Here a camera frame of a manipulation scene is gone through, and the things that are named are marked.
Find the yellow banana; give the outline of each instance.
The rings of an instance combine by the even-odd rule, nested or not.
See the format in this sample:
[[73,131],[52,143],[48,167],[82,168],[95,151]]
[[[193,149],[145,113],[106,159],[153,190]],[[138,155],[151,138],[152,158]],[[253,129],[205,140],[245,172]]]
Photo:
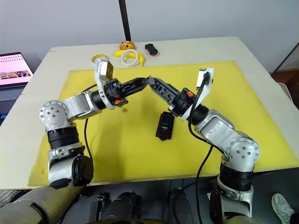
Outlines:
[[[124,52],[125,50],[117,50],[116,52],[113,53],[113,55],[115,57],[121,57],[122,53]],[[139,55],[139,63],[140,63],[140,66],[143,67],[144,66],[144,62],[145,62],[145,57],[143,56],[142,53],[138,52],[138,55]],[[131,53],[131,54],[127,54],[126,57],[132,57],[132,58],[135,58],[135,54]]]

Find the shoe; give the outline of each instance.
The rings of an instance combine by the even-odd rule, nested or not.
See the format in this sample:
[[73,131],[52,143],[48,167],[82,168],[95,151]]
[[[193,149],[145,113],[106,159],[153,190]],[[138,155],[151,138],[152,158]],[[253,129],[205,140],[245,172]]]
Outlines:
[[282,224],[289,224],[290,217],[295,212],[293,209],[291,209],[286,199],[281,194],[276,193],[272,196],[271,203],[273,210],[280,218]]

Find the laptop keyboard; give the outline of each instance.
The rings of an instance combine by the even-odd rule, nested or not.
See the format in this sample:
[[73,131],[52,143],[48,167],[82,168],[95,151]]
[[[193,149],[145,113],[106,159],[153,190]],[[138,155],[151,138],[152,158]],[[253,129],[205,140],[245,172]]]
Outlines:
[[22,91],[23,88],[0,91],[0,101],[17,99],[22,93]]

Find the yellow mat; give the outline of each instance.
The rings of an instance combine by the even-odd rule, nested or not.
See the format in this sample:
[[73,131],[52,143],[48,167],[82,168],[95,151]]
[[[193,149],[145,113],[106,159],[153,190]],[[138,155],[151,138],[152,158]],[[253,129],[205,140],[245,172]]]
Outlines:
[[[115,69],[114,77],[123,83],[151,75],[180,91],[187,87],[196,92],[198,71],[206,67],[214,67],[215,72],[211,93],[203,104],[219,111],[237,130],[258,142],[261,157],[255,171],[299,166],[286,140],[233,61]],[[59,99],[78,94],[94,83],[92,70],[70,71]],[[124,106],[126,113],[119,108],[105,109],[89,119],[87,137],[95,167],[92,183],[195,176],[209,145],[192,137],[187,122],[179,118],[175,118],[171,140],[161,141],[155,137],[160,114],[167,111],[168,105],[149,86],[128,100]],[[76,123],[80,140],[84,142],[84,120]],[[29,186],[48,184],[48,150],[44,136]],[[220,152],[213,150],[202,175],[219,173],[220,156]]]

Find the laptop screen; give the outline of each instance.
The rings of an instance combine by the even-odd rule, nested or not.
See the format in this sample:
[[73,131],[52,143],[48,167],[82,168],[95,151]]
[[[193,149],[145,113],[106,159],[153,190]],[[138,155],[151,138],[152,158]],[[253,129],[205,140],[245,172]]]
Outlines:
[[27,83],[32,76],[20,52],[0,55],[0,86]]

